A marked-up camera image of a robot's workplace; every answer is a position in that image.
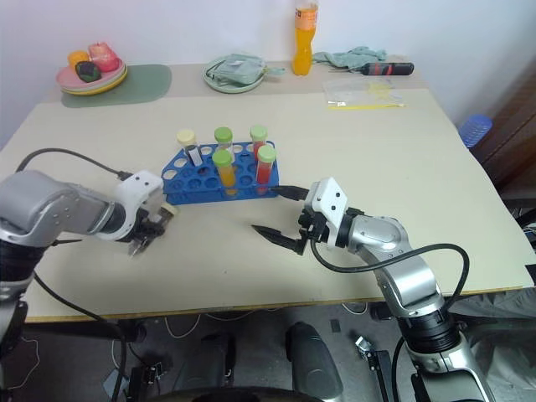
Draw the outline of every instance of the robotic arm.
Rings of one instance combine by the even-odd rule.
[[[62,232],[129,242],[131,255],[162,235],[173,207],[162,206],[163,183],[147,171],[131,175],[113,198],[36,171],[0,183],[0,357],[14,348],[28,310],[21,300],[34,268]]]
[[[333,178],[314,183],[310,190],[293,186],[272,190],[287,198],[305,199],[298,220],[301,238],[289,239],[278,230],[254,225],[257,232],[300,255],[310,240],[315,257],[333,271],[374,271],[417,371],[411,380],[419,402],[495,400],[466,339],[447,311],[434,274],[418,256],[418,250],[412,251],[400,222],[348,208],[348,199]],[[328,248],[346,248],[369,266],[345,269],[331,265],[318,253],[318,242],[326,242]],[[428,250],[439,248],[460,249],[455,245],[438,245],[429,246]],[[465,251],[461,251],[468,263]]]

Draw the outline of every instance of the orange juice bottle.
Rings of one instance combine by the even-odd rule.
[[[317,31],[318,3],[316,0],[296,0],[296,55],[292,70],[296,75],[307,75],[311,69],[311,41]]]

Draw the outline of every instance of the blue test tube rack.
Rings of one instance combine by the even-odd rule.
[[[218,171],[212,162],[212,155],[218,144],[203,144],[199,151],[203,164],[194,166],[182,149],[162,170],[164,194],[171,205],[216,203],[218,201],[235,201],[237,199],[272,198],[277,194],[270,187],[279,184],[277,161],[271,169],[270,181],[258,184],[255,181],[257,162],[251,142],[236,142],[234,151],[234,175],[236,185],[225,188],[219,179]],[[236,195],[229,196],[225,190],[235,189]]]

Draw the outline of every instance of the white table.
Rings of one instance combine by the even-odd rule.
[[[69,109],[55,90],[0,152],[0,179],[42,147],[160,173],[178,151],[180,128],[194,129],[206,143],[213,142],[214,128],[229,126],[240,142],[248,140],[251,125],[263,124],[277,146],[280,183],[308,188],[334,176],[350,206],[397,218],[414,248],[462,246],[471,257],[465,292],[533,285],[525,269],[536,263],[528,241],[418,76],[396,77],[407,107],[332,111],[322,82],[343,77],[324,66],[243,95],[213,92],[200,70],[174,67],[167,96],[146,104]],[[42,155],[30,167],[103,193],[117,184],[112,175],[67,155]],[[263,224],[295,236],[301,209],[284,198],[185,205],[167,233],[136,258],[126,254],[125,244],[88,238],[48,250],[38,273],[63,297],[110,317],[381,298],[374,274],[331,272],[309,249],[300,257],[250,227]],[[324,252],[334,261],[358,262],[341,250]],[[443,292],[451,293],[459,256],[442,250],[424,258]],[[26,298],[28,321],[77,319],[36,283]]]

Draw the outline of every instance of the screwdriver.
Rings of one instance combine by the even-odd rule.
[[[352,71],[363,75],[410,75],[413,63],[367,63],[357,69],[335,69],[330,72]]]

